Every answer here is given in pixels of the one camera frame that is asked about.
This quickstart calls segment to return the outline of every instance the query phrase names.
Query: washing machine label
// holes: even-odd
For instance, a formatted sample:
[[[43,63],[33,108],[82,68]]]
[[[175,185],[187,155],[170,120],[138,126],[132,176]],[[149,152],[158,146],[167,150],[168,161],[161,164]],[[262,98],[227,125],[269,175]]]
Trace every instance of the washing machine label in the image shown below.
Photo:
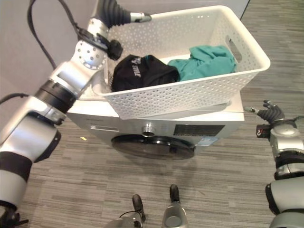
[[[203,137],[196,146],[210,146],[217,140],[218,140],[218,138],[216,138],[216,137],[206,136],[206,137]]]

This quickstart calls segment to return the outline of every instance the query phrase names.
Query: robotic arm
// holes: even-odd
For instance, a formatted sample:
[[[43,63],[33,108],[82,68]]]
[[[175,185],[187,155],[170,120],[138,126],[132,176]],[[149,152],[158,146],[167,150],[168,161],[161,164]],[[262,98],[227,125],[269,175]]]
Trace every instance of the robotic arm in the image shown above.
[[[266,110],[246,108],[269,124],[258,125],[258,138],[268,138],[276,165],[275,181],[266,185],[270,210],[276,215],[270,228],[304,228],[304,144],[295,124],[270,101]]]
[[[1,228],[22,224],[15,211],[23,199],[32,164],[48,158],[60,141],[54,125],[64,121],[95,74],[107,73],[107,57],[120,57],[123,49],[118,41],[108,41],[109,29],[150,20],[148,14],[122,9],[116,0],[98,0],[87,30],[80,30],[81,40],[71,60],[59,65],[11,117],[0,135]]]

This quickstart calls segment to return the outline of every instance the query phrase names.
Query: front-load washer door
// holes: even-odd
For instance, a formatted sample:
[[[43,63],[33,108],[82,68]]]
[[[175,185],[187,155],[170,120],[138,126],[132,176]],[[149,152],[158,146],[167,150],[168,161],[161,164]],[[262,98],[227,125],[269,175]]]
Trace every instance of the front-load washer door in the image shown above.
[[[194,156],[195,147],[187,141],[166,136],[146,138],[139,134],[112,139],[113,147],[127,154],[162,160],[182,160]]]

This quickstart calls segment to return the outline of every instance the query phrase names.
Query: teal clothing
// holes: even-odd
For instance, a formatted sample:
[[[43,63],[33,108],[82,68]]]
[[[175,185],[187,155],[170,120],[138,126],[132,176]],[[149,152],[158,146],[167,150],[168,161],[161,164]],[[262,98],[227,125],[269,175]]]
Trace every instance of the teal clothing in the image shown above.
[[[225,46],[196,46],[190,48],[189,59],[171,60],[168,65],[175,66],[180,81],[233,73],[236,67],[233,55]]]

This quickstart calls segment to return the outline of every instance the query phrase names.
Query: perforated basket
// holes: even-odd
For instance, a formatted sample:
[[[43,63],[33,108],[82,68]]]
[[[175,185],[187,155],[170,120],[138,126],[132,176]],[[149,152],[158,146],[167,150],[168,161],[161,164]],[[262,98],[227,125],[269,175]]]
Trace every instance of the perforated basket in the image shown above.
[[[129,54],[152,54],[164,62],[188,58],[189,48],[197,45],[224,45],[237,61],[235,73],[202,79],[109,92],[102,83],[94,90],[103,96],[122,119],[133,119],[179,112],[228,102],[259,72],[267,70],[270,60],[231,9],[203,7],[152,15],[152,21],[127,24],[110,30],[110,39],[124,48],[120,60]],[[108,60],[109,72],[118,61]]]

